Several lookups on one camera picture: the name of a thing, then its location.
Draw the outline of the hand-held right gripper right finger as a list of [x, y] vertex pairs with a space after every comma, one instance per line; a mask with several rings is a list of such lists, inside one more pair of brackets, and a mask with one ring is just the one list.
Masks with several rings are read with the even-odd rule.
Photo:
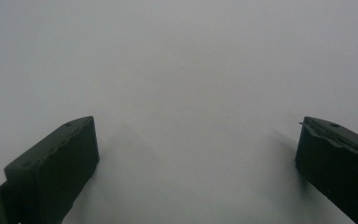
[[296, 168], [358, 224], [358, 134], [336, 123], [305, 117]]

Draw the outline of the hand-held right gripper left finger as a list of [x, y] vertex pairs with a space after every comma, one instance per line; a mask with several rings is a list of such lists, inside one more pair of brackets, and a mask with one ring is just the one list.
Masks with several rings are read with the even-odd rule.
[[99, 152], [92, 116], [69, 121], [5, 168], [23, 224], [59, 224], [93, 175]]

